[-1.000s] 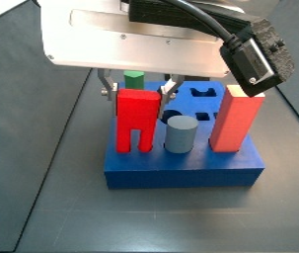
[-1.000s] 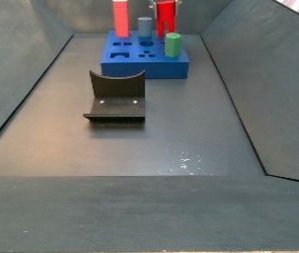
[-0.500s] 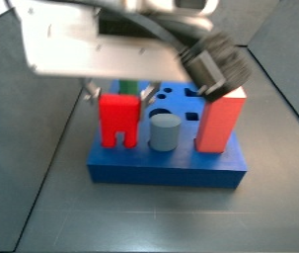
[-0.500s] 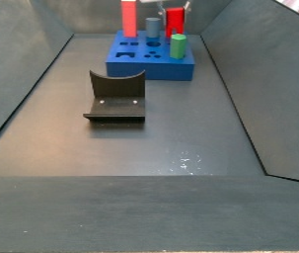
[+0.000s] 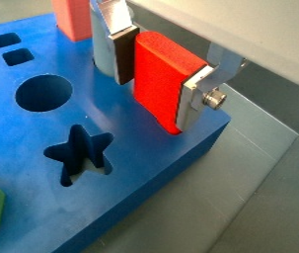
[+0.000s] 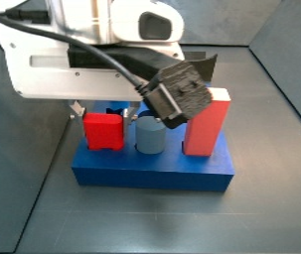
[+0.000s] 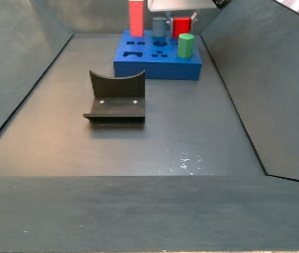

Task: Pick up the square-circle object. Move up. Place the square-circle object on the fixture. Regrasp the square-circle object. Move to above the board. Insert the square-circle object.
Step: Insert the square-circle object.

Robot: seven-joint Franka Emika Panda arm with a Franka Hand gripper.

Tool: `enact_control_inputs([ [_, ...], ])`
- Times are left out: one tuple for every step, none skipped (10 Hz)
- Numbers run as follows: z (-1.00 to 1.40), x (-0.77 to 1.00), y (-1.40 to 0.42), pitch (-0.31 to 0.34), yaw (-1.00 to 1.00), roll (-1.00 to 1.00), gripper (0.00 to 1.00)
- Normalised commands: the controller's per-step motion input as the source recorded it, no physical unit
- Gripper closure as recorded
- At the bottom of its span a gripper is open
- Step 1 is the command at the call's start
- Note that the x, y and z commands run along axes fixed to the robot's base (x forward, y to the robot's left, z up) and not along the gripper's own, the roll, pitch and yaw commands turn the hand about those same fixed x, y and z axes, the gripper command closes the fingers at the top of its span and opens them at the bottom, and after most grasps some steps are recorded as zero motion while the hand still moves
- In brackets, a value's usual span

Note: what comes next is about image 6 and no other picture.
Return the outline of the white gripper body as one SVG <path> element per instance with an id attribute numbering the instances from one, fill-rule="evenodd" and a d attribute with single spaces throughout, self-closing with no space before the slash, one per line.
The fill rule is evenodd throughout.
<path id="1" fill-rule="evenodd" d="M 114 69 L 69 67 L 68 45 L 0 24 L 0 45 L 15 91 L 25 98 L 140 101 Z"/>

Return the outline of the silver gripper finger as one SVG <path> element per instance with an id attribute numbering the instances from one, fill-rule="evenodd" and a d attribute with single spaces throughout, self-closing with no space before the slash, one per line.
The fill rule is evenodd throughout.
<path id="1" fill-rule="evenodd" d="M 86 108 L 79 104 L 79 101 L 69 100 L 68 106 L 71 109 L 71 119 L 82 118 L 86 113 Z"/>
<path id="2" fill-rule="evenodd" d="M 139 109 L 140 102 L 139 101 L 130 101 L 128 106 L 122 111 L 123 120 L 126 123 L 132 121 L 134 115 Z"/>

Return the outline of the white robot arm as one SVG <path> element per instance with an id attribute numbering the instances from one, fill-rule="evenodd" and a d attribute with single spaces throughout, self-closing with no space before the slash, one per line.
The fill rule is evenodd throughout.
<path id="1" fill-rule="evenodd" d="M 45 0 L 0 14 L 0 47 L 25 98 L 143 102 L 173 127 L 186 120 L 165 68 L 185 59 L 183 19 L 154 0 Z"/>

